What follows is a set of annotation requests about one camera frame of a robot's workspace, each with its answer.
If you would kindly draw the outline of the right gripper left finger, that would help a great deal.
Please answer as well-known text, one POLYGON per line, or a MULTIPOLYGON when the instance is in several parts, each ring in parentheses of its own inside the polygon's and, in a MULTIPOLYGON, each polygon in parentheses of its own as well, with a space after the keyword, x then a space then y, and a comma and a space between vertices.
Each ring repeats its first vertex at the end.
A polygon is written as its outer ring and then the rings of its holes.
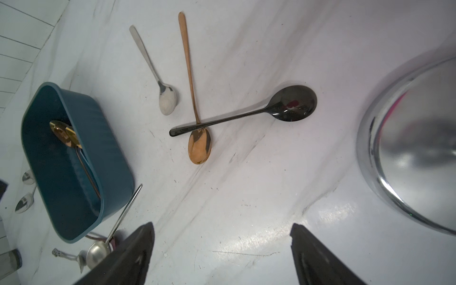
POLYGON ((155 241, 153 223, 140 226, 78 285, 143 285, 155 241))

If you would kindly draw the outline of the purple iridescent spoon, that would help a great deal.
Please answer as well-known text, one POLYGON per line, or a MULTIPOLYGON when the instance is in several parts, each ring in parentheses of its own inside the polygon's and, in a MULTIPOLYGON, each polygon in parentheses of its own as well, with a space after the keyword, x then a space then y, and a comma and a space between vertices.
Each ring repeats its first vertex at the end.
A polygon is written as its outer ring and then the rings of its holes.
MULTIPOLYGON (((104 242, 107 239, 107 237, 99 235, 99 234, 95 234, 95 233, 89 233, 88 235, 85 235, 85 237, 90 239, 90 240, 93 240, 93 241, 102 241, 102 242, 104 242)), ((109 246, 110 246, 111 250, 116 249, 117 243, 116 243, 116 237, 115 236, 111 237, 111 239, 109 241, 109 246)))

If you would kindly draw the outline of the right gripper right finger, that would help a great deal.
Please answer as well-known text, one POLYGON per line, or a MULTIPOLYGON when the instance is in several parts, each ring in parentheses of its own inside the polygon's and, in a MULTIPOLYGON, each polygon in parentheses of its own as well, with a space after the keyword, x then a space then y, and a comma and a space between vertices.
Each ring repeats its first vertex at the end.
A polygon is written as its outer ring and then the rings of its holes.
POLYGON ((364 284, 305 226, 293 224, 290 236, 294 265, 301 285, 364 284))

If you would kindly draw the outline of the gold ornate handle spoon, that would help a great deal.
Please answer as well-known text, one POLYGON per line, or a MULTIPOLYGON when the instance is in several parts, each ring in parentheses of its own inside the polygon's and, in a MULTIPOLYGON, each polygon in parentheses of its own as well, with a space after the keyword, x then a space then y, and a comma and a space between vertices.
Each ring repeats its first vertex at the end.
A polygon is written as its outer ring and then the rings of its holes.
POLYGON ((73 127, 67 126, 65 128, 67 135, 70 137, 70 140, 77 146, 78 148, 82 148, 80 140, 77 137, 76 132, 74 131, 73 127))

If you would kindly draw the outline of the teal plastic storage box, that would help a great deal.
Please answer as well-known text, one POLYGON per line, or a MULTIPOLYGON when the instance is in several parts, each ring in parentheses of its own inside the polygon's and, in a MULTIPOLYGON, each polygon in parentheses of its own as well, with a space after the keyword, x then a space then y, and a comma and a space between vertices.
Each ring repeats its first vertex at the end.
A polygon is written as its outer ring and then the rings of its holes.
POLYGON ((24 113, 21 142, 57 235, 75 243, 120 210, 134 192, 134 177, 99 104, 90 96, 43 83, 24 113), (73 148, 51 131, 57 120, 72 126, 82 144, 92 188, 73 148))

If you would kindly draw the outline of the copper round spoon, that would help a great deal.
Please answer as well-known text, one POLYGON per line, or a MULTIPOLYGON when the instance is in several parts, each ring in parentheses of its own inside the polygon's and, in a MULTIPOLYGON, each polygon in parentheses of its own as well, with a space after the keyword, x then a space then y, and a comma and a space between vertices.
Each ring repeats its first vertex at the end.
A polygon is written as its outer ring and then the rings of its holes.
POLYGON ((70 125, 68 125, 68 124, 66 124, 64 122, 61 122, 61 121, 53 120, 53 121, 49 122, 49 126, 50 126, 51 131, 54 133, 54 135, 63 144, 65 144, 67 147, 73 148, 75 150, 77 159, 78 159, 80 165, 82 166, 83 171, 84 171, 86 177, 88 178, 92 188, 94 189, 94 191, 95 191, 95 193, 97 195, 97 198, 101 199, 101 195, 100 195, 100 192, 98 190, 98 187, 97 187, 94 179, 92 178, 91 174, 89 173, 89 170, 86 167, 86 163, 84 163, 84 161, 82 159, 82 157, 84 156, 83 155, 83 149, 82 148, 78 148, 77 146, 75 146, 75 144, 70 140, 70 137, 66 133, 65 128, 67 126, 70 126, 70 125))

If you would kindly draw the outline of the black handled spoon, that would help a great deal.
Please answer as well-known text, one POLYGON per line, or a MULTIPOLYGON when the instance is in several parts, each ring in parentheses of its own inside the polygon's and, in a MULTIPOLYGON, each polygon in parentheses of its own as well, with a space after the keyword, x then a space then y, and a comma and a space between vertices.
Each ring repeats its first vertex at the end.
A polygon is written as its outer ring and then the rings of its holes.
POLYGON ((212 125, 262 113, 269 114, 280 121, 296 122, 312 115, 316 110, 317 103, 317 95, 311 88, 304 85, 291 85, 279 90, 262 109, 209 122, 172 128, 169 135, 176 137, 212 125))

